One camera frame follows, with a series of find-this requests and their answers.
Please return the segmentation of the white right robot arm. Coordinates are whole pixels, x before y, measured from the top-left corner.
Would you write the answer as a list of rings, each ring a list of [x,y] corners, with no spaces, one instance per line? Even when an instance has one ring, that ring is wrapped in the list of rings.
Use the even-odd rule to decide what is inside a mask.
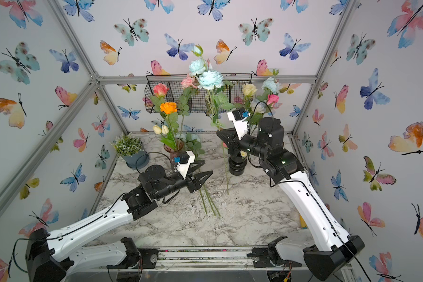
[[[302,163],[284,147],[279,119],[264,117],[258,123],[257,136],[252,136],[248,117],[228,115],[233,127],[218,131],[217,136],[227,146],[230,173],[241,175],[249,156],[258,157],[272,186],[280,187],[290,198],[313,237],[313,245],[299,251],[293,250],[291,240],[281,239],[274,244],[276,255],[285,262],[305,264],[315,278],[326,281],[356,258],[364,242],[339,224],[313,188]]]

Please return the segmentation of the light blue flower bunch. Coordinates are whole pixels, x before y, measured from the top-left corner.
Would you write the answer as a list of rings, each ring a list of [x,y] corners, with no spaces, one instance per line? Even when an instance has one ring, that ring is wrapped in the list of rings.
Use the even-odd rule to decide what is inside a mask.
[[[220,113],[235,108],[224,93],[226,88],[230,88],[233,84],[225,81],[223,75],[212,68],[210,61],[204,59],[203,48],[200,45],[194,45],[192,53],[198,59],[190,63],[189,76],[193,78],[193,85],[206,91],[208,117],[211,119],[211,125],[220,131],[224,128],[219,119]]]

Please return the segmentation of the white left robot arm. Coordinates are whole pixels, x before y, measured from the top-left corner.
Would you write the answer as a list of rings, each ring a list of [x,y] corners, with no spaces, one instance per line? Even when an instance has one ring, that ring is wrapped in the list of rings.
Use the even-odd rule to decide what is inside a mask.
[[[61,282],[82,270],[106,267],[108,270],[143,270],[144,258],[129,237],[103,247],[85,245],[105,233],[140,219],[167,203],[187,188],[200,190],[213,171],[199,172],[204,161],[178,163],[167,175],[163,166],[149,166],[138,177],[140,184],[119,196],[115,203],[74,224],[48,232],[38,229],[28,239],[25,261],[32,282]]]

